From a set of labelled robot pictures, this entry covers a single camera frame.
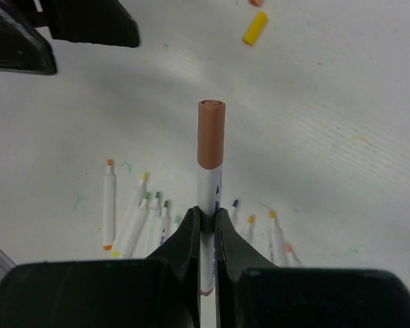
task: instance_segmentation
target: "yellow marker cap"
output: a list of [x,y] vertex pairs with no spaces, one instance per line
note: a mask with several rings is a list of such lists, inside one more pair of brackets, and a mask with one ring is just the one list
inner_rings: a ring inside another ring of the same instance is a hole
[[243,42],[250,46],[254,46],[255,41],[258,39],[258,36],[260,36],[261,31],[264,29],[264,26],[266,26],[268,20],[269,19],[264,12],[258,12],[257,16],[255,16],[252,21],[251,26],[247,29],[245,36],[243,36]]

